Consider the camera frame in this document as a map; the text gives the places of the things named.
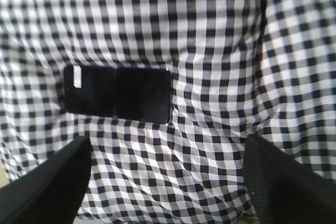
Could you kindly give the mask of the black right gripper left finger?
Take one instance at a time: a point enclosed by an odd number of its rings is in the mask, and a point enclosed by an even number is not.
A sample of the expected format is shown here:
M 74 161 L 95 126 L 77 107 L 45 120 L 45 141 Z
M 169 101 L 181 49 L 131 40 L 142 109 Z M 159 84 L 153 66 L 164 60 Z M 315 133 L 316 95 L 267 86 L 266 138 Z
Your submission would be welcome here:
M 79 136 L 1 188 L 1 223 L 73 223 L 90 175 L 90 140 Z

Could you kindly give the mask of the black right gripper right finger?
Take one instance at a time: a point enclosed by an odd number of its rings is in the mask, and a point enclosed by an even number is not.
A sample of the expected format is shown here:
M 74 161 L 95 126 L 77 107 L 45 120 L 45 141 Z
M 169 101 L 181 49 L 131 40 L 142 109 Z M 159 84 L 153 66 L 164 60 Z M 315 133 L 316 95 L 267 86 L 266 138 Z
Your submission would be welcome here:
M 261 136 L 247 138 L 243 176 L 260 223 L 335 223 L 335 183 Z

